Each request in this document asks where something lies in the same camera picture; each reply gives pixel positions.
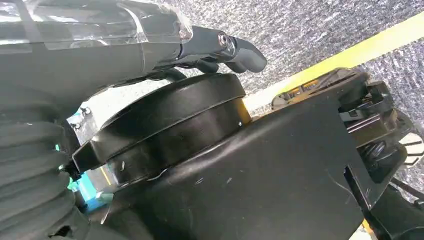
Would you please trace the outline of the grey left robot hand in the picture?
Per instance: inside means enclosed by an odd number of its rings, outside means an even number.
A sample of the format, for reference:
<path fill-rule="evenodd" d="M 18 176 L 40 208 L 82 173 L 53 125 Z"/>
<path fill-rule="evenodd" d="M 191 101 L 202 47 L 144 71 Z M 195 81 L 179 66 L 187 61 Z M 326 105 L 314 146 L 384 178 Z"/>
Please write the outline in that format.
<path fill-rule="evenodd" d="M 71 116 L 99 91 L 197 61 L 261 72 L 250 42 L 148 0 L 3 0 L 0 109 Z"/>

